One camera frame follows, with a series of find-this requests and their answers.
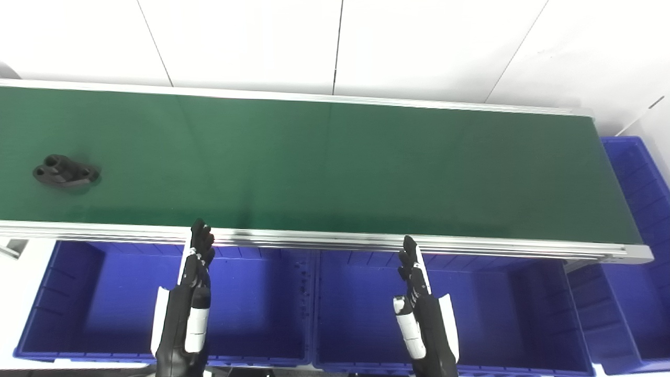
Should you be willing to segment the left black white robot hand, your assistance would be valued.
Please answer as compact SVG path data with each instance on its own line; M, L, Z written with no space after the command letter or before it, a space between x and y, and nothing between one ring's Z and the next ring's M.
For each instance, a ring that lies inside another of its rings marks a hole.
M215 236L201 218L191 226L174 288L158 289L151 337L155 376L203 376L209 351L210 265Z

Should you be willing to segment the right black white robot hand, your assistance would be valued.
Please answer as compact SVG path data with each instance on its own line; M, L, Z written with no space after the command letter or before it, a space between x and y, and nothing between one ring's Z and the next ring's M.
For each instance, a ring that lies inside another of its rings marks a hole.
M393 312L414 376L459 375L459 333L451 295L432 293L421 249L409 235L404 237L399 260L406 291L393 297Z

